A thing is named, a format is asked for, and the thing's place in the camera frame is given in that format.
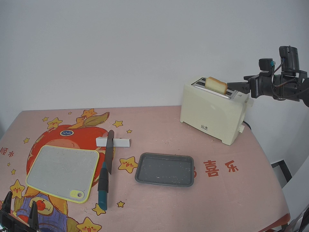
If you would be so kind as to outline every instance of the teal handle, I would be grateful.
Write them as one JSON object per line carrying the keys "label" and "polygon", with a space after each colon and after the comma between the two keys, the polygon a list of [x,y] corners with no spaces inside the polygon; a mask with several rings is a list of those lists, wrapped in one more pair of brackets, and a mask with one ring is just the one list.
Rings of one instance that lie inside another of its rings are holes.
{"label": "teal handle", "polygon": [[103,210],[107,210],[107,192],[106,191],[99,191],[98,192],[98,205]]}

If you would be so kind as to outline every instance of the toaster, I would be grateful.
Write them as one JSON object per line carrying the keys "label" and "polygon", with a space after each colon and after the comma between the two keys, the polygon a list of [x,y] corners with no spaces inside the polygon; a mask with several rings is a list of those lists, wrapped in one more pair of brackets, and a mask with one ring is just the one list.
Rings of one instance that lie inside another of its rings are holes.
{"label": "toaster", "polygon": [[248,106],[253,105],[249,94],[228,88],[226,94],[205,88],[206,77],[184,85],[180,122],[231,145],[243,132],[243,119]]}

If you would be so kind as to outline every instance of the chinese characters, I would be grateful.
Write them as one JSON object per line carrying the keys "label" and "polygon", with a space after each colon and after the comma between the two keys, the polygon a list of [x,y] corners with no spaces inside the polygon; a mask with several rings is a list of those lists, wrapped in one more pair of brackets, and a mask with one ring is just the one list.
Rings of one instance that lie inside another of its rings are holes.
{"label": "chinese characters", "polygon": [[215,160],[209,160],[204,162],[205,167],[206,167],[206,173],[208,174],[208,177],[212,176],[218,176],[218,169],[216,166],[216,161]]}
{"label": "chinese characters", "polygon": [[204,130],[208,130],[208,127],[204,126],[204,125],[201,125],[201,128],[204,129]]}
{"label": "chinese characters", "polygon": [[[237,166],[234,166],[232,163],[234,163],[234,160],[231,160],[227,163],[225,163],[226,167],[229,169],[229,172],[236,172],[238,171]],[[215,160],[208,160],[204,162],[205,167],[206,167],[206,173],[208,174],[208,177],[213,177],[213,176],[219,176],[219,169],[217,168],[217,164]]]}
{"label": "chinese characters", "polygon": [[[8,151],[8,148],[2,147],[1,150],[0,150],[0,154],[5,155],[7,153],[7,151]],[[13,155],[14,155],[14,152],[12,150],[11,152],[9,152],[8,156],[12,157]]]}
{"label": "chinese characters", "polygon": [[3,148],[2,147],[1,150],[0,150],[0,154],[5,155],[7,150],[8,150],[8,148]]}
{"label": "chinese characters", "polygon": [[234,163],[233,160],[231,160],[231,161],[225,163],[225,165],[226,165],[227,168],[229,169],[229,172],[231,172],[231,170],[232,170],[233,172],[235,172],[235,169],[238,171],[237,166],[234,166],[232,163]]}

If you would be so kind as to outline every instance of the knife handle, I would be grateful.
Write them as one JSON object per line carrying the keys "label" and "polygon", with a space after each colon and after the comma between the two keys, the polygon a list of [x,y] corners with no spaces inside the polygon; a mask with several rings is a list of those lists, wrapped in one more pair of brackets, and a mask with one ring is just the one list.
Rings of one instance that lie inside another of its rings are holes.
{"label": "knife handle", "polygon": [[98,178],[98,205],[103,210],[107,210],[107,193],[108,193],[108,170],[106,163],[103,162],[100,175]]}

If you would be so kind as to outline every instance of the table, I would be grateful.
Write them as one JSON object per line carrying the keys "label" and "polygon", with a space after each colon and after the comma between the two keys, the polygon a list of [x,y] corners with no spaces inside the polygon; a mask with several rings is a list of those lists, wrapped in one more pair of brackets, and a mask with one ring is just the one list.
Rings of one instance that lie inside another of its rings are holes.
{"label": "table", "polygon": [[[11,190],[12,215],[23,221],[36,201],[42,232],[258,232],[290,219],[280,184],[247,126],[228,146],[179,117],[180,106],[23,111],[0,140],[0,199]],[[115,138],[131,138],[131,147],[115,150],[108,210],[102,211],[96,184],[105,148],[97,147],[95,139],[107,136],[110,129]],[[26,173],[43,145],[100,153],[86,203],[67,202],[26,186]],[[144,152],[193,157],[194,184],[178,188],[136,182],[136,164],[121,166],[121,160],[138,163]]]}

